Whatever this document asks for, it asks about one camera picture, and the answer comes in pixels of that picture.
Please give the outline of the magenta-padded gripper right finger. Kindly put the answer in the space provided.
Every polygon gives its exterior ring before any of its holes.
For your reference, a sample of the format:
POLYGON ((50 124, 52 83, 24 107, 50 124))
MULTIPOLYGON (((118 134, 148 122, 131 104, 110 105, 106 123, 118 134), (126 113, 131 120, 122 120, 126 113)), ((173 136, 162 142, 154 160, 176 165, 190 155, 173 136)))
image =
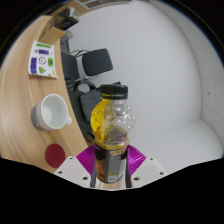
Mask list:
POLYGON ((146 157, 135 147, 127 147, 125 182, 127 188, 140 188, 167 175, 154 157, 146 157))

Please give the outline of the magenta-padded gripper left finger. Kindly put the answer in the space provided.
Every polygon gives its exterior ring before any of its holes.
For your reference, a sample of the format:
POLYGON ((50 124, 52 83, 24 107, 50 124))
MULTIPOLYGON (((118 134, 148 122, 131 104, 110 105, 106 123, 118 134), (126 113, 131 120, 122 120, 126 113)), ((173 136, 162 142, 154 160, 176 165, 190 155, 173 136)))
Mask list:
POLYGON ((94 188, 96 166, 94 146, 82 151, 78 156, 69 156, 55 171, 55 175, 84 188, 94 188))

